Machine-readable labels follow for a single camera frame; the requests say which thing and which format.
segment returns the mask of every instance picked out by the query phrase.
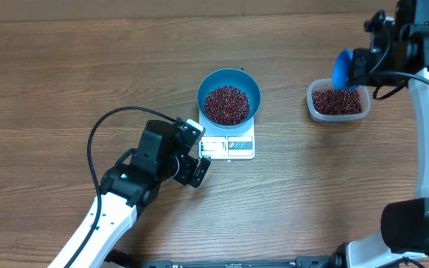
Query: digital kitchen scale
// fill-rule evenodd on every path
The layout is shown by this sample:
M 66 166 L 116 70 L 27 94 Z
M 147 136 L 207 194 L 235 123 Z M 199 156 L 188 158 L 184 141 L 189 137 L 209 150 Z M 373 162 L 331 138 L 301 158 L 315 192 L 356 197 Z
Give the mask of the digital kitchen scale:
M 246 120 L 236 126 L 223 126 L 208 119 L 204 104 L 209 93 L 223 86 L 232 86 L 246 94 L 250 103 L 250 113 Z M 254 158 L 254 116 L 261 105 L 261 90 L 246 72 L 225 68 L 212 72 L 200 84 L 197 93 L 200 109 L 200 125 L 205 127 L 205 135 L 200 140 L 200 158 L 211 160 L 249 160 Z
M 224 129 L 215 126 L 200 113 L 199 124 L 206 129 L 198 147 L 200 158 L 206 157 L 211 160 L 254 158 L 254 117 L 240 127 Z

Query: blue scoop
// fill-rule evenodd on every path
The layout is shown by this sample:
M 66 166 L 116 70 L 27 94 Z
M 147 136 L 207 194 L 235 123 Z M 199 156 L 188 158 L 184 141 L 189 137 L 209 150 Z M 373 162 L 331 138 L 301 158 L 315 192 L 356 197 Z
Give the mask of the blue scoop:
M 356 89 L 358 87 L 346 86 L 346 83 L 349 80 L 350 62 L 353 57 L 354 51 L 344 49 L 335 60 L 334 71 L 332 72 L 332 83 L 334 84 L 335 89 Z

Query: plastic container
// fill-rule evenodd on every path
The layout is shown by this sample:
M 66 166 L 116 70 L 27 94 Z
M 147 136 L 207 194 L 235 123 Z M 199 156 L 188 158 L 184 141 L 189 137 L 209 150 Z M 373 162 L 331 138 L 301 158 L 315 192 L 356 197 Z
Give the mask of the plastic container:
M 208 94 L 219 86 L 225 85 L 239 88 L 242 92 L 246 93 L 247 100 L 250 102 L 250 113 L 247 118 L 240 124 L 234 126 L 216 124 L 209 120 L 205 113 L 205 99 L 208 97 Z M 197 103 L 198 108 L 200 108 L 200 113 L 206 117 L 206 119 L 211 121 L 212 124 L 216 127 L 231 130 L 243 126 L 259 111 L 259 107 L 261 105 L 261 90 L 259 89 L 256 81 L 249 74 L 237 69 L 225 68 L 211 73 L 205 78 L 205 80 L 203 80 L 198 88 Z
M 360 105 L 362 106 L 362 112 L 355 115 L 323 115 L 316 111 L 312 101 L 312 93 L 320 90 L 336 90 L 334 84 L 332 83 L 332 79 L 329 78 L 314 81 L 307 90 L 307 106 L 309 108 L 309 112 L 311 113 L 311 118 L 314 121 L 340 123 L 364 118 L 365 115 L 370 112 L 370 95 L 366 86 L 359 86 L 356 89 L 350 89 L 358 91 L 360 96 Z

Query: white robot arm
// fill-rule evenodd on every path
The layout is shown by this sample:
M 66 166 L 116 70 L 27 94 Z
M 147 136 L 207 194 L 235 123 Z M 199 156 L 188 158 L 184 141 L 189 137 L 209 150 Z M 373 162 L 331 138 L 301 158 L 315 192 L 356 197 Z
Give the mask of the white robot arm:
M 64 246 L 59 255 L 52 261 L 49 268 L 64 267 L 82 244 L 90 227 L 94 223 L 97 213 L 97 198 L 94 198 L 92 207 L 77 231 Z M 137 219 L 136 206 L 129 207 L 127 200 L 113 193 L 102 196 L 102 217 L 98 221 L 96 231 L 89 242 L 75 259 L 72 267 L 97 268 L 104 261 L 115 242 L 130 228 Z
M 417 75 L 429 79 L 426 68 Z M 419 167 L 414 197 L 429 198 L 429 86 L 410 80 L 408 88 L 415 107 L 418 131 Z M 349 268 L 381 267 L 405 257 L 418 259 L 427 255 L 423 252 L 392 253 L 382 238 L 381 230 L 349 243 L 346 247 L 346 263 Z

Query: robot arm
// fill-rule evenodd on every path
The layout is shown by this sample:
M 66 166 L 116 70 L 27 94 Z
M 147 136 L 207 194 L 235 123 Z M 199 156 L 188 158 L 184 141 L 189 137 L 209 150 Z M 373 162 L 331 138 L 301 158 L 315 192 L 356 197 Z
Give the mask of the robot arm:
M 385 40 L 379 23 L 387 28 L 393 40 Z M 369 73 L 381 61 L 382 51 L 386 57 L 377 71 L 402 71 L 429 80 L 429 0 L 401 0 L 394 22 L 386 21 L 380 11 L 365 26 L 366 31 L 372 32 L 371 48 L 354 51 L 349 77 L 361 78 L 353 79 L 347 85 L 401 86 L 405 77 Z M 337 251 L 345 267 L 390 267 L 405 258 L 429 257 L 429 85 L 410 79 L 407 86 L 418 131 L 416 199 L 389 204 L 382 214 L 380 230 L 348 243 L 345 251 Z
M 163 180 L 172 177 L 183 185 L 200 186 L 210 161 L 203 158 L 198 164 L 188 152 L 204 131 L 198 123 L 180 118 L 173 124 L 147 122 L 139 148 L 128 150 L 102 177 L 101 217 L 88 243 L 70 267 L 99 267 L 117 240 L 155 200 Z M 130 163 L 123 164 L 129 156 Z M 96 197 L 86 218 L 50 268 L 66 266 L 94 223 L 97 206 Z

